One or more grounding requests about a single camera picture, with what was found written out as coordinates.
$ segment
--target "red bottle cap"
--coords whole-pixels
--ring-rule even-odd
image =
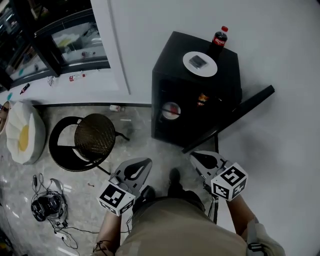
[[[222,26],[221,30],[224,31],[224,32],[228,32],[228,28],[226,26]]]

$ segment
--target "beige shirt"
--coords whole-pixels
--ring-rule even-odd
[[[267,246],[268,255],[285,255],[264,227],[258,224],[258,239]],[[239,235],[214,224],[189,202],[168,198],[138,211],[130,235],[116,251],[116,256],[245,256],[247,244]],[[106,255],[113,254],[104,250]],[[94,256],[103,256],[98,251]]]

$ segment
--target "black shoe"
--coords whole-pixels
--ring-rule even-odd
[[[156,191],[152,186],[146,186],[141,192],[141,197],[147,201],[156,199]]]
[[[173,168],[169,174],[170,184],[180,183],[180,172],[177,168]]]

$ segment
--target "gray floor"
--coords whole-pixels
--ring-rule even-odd
[[[50,134],[60,119],[67,116],[85,117],[92,113],[106,115],[112,120],[118,132],[130,137],[130,141],[122,137],[116,138],[111,154],[103,163],[105,168],[113,172],[125,160],[137,157],[151,158],[153,166],[145,185],[153,186],[158,196],[164,196],[168,189],[168,173],[173,167],[178,167],[181,170],[181,183],[184,188],[196,192],[208,210],[211,198],[203,190],[202,181],[193,170],[188,156],[182,154],[178,146],[151,138],[150,108],[127,107],[124,112],[111,112],[108,107],[103,106],[49,107],[45,108],[41,115]],[[63,131],[62,136],[69,143],[72,143],[72,131],[71,128]],[[214,146],[209,141],[201,148],[213,149]],[[102,182],[109,176],[96,168],[74,173],[58,167],[50,156],[48,144],[35,164],[20,165],[11,158],[5,135],[0,137],[0,157],[0,202],[3,205],[3,208],[0,207],[0,226],[16,246],[17,252],[29,256],[66,255],[58,250],[60,247],[77,254],[55,236],[48,221],[37,222],[33,217],[30,209],[30,200],[34,195],[32,177],[42,173],[45,183],[50,178],[56,178],[63,184],[71,186],[71,192],[65,193],[69,226],[98,232],[106,210],[98,204],[96,195]],[[125,222],[131,214],[131,210],[124,213],[122,231],[127,231]],[[97,235],[72,229],[69,229],[69,233],[77,241],[79,254],[90,255]]]

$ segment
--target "coca-cola bottle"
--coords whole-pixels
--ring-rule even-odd
[[[214,37],[212,39],[212,43],[210,45],[210,49],[208,52],[209,56],[214,60],[216,60],[219,57],[222,49],[226,44],[226,41],[228,40],[227,31],[228,31],[228,28],[226,26],[222,26],[221,30],[214,34]]]

